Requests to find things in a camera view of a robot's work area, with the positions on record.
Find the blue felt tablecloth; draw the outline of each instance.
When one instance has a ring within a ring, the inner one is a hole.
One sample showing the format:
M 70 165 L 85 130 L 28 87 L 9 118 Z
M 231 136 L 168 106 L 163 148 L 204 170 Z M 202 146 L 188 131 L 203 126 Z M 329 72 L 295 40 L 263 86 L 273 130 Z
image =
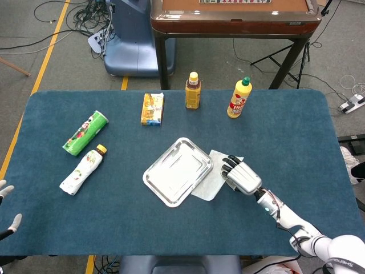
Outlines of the blue felt tablecloth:
M 140 124 L 145 91 L 44 91 L 26 107 L 0 207 L 5 229 L 23 213 L 1 255 L 292 255 L 290 235 L 254 197 L 224 185 L 212 202 L 190 195 L 169 208 L 143 172 L 178 138 L 245 157 L 289 207 L 324 234 L 365 239 L 326 99 L 314 90 L 253 91 L 241 117 L 226 114 L 232 91 L 202 91 L 198 110 L 183 91 L 164 91 L 161 127 Z M 62 148 L 93 113 L 110 123 L 76 158 Z M 104 162 L 76 196 L 59 188 L 81 157 L 101 143 Z

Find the yellow bottle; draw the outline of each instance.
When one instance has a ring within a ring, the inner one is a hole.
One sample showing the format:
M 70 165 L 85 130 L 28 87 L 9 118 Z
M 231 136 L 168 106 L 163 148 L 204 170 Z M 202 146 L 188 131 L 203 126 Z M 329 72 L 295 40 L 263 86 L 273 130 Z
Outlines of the yellow bottle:
M 241 115 L 242 109 L 245 106 L 248 96 L 252 90 L 249 77 L 244 77 L 236 83 L 232 98 L 227 108 L 227 114 L 231 118 L 237 118 Z
M 185 106 L 196 110 L 199 108 L 201 81 L 198 73 L 190 73 L 190 77 L 185 84 Z

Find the green bottle cap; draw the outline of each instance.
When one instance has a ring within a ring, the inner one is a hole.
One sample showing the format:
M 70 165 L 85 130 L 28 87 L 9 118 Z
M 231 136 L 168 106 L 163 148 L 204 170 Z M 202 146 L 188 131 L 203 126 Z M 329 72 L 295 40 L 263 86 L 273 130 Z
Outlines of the green bottle cap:
M 248 86 L 250 84 L 250 78 L 248 76 L 244 77 L 242 80 L 242 85 Z

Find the table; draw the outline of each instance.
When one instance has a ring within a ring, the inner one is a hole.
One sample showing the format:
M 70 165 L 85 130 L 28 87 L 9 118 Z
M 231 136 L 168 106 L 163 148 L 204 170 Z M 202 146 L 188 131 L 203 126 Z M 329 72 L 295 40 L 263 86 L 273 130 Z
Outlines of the table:
M 151 4 L 162 90 L 169 89 L 165 40 L 171 37 L 290 39 L 293 46 L 270 85 L 270 89 L 279 88 L 322 19 L 316 0 L 260 4 L 152 0 Z
M 231 90 L 201 93 L 198 110 L 184 91 L 165 91 L 161 127 L 140 124 L 145 91 L 43 91 L 31 96 L 6 179 L 15 190 L 0 207 L 2 255 L 293 255 L 290 235 L 254 197 L 224 185 L 212 202 L 195 196 L 169 208 L 143 172 L 178 138 L 205 152 L 244 156 L 289 207 L 329 237 L 365 239 L 325 97 L 313 90 L 253 91 L 230 119 Z M 74 157 L 61 146 L 93 113 L 110 121 Z M 103 144 L 103 163 L 75 196 L 61 181 L 87 151 Z

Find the white cloth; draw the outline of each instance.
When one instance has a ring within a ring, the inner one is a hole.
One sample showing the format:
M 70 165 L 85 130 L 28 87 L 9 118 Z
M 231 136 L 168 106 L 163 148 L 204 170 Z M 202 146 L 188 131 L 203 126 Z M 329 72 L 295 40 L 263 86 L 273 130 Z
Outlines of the white cloth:
M 228 155 L 211 150 L 209 156 L 213 162 L 213 169 L 192 191 L 192 195 L 206 201 L 213 200 L 224 185 L 225 180 L 221 175 L 221 167 L 224 164 L 223 158 L 226 158 Z

